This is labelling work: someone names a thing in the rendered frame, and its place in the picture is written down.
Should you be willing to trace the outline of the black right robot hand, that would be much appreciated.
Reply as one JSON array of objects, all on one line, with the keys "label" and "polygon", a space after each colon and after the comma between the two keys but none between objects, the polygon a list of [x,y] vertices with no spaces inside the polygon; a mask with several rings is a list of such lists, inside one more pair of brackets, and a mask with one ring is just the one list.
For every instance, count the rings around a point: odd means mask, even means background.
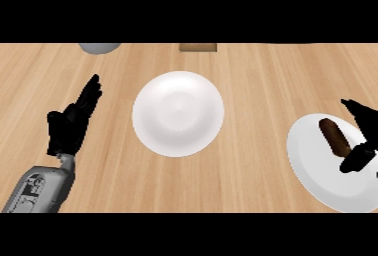
[{"label": "black right robot hand", "polygon": [[357,144],[344,158],[340,171],[360,172],[377,156],[378,151],[378,110],[362,105],[354,100],[341,100],[362,132],[365,142]]}]

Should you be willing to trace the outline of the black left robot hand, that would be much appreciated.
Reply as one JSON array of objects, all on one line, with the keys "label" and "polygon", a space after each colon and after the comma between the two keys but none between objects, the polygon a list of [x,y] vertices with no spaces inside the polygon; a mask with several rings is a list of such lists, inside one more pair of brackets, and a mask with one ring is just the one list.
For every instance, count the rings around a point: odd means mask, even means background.
[{"label": "black left robot hand", "polygon": [[102,96],[99,75],[95,74],[83,88],[78,99],[62,112],[47,113],[49,147],[47,154],[75,155],[87,132],[89,120]]}]

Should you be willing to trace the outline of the brown sweet potato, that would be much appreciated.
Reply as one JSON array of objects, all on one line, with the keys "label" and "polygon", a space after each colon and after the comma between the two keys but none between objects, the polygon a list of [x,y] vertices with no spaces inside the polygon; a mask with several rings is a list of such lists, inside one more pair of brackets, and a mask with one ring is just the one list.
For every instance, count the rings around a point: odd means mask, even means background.
[{"label": "brown sweet potato", "polygon": [[323,118],[319,121],[319,129],[334,155],[346,158],[352,152],[352,147],[337,123],[329,118]]}]

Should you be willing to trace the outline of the white round plate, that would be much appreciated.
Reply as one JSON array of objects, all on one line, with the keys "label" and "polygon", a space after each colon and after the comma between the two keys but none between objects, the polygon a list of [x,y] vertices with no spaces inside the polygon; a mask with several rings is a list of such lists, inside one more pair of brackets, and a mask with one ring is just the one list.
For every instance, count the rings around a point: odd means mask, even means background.
[{"label": "white round plate", "polygon": [[378,154],[360,172],[343,173],[343,158],[335,156],[323,137],[319,121],[331,119],[352,147],[363,141],[360,130],[341,118],[315,113],[292,124],[287,136],[287,153],[294,173],[315,198],[341,212],[378,209]]}]

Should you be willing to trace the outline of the white oval plate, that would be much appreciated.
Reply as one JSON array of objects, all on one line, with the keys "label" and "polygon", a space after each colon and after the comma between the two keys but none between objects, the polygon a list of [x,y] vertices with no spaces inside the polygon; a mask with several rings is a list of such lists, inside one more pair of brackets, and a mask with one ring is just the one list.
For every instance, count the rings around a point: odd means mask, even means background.
[{"label": "white oval plate", "polygon": [[132,119],[136,136],[152,152],[165,157],[198,153],[214,141],[225,120],[214,84],[189,71],[161,74],[140,89]]}]

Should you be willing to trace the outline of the grey round object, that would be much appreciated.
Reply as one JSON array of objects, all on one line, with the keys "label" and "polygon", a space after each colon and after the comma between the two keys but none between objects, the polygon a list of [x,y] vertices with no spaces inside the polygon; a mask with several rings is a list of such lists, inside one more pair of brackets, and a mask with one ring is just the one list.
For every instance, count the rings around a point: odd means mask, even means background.
[{"label": "grey round object", "polygon": [[99,55],[112,52],[120,43],[80,43],[80,47],[86,53]]}]

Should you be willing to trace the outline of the brown wooden block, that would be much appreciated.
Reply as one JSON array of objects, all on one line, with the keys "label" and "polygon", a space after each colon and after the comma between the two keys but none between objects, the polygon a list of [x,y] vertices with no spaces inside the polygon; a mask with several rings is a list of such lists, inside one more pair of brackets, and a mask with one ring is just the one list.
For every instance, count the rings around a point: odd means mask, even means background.
[{"label": "brown wooden block", "polygon": [[179,50],[182,52],[216,52],[216,43],[180,43]]}]

